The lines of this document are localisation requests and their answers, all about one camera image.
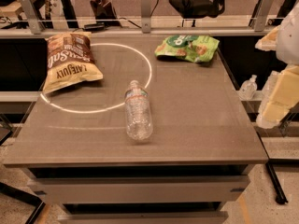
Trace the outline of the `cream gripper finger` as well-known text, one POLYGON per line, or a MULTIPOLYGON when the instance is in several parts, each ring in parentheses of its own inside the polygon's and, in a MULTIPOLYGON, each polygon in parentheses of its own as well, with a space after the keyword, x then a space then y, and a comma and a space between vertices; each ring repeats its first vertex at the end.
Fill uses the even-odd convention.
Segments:
POLYGON ((271 51, 277 48, 277 36, 279 27, 275 27, 271 32, 259 39, 255 48, 263 51, 271 51))
POLYGON ((264 129, 278 126, 289 111, 299 103, 299 66, 289 64, 279 72, 275 88, 263 97, 256 123, 264 129))

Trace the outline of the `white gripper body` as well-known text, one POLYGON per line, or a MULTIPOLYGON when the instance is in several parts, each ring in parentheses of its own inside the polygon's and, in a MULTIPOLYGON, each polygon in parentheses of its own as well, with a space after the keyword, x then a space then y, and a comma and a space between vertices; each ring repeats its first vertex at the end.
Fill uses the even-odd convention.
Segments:
POLYGON ((299 64, 299 4, 293 7, 280 24, 276 55, 284 63, 299 64))

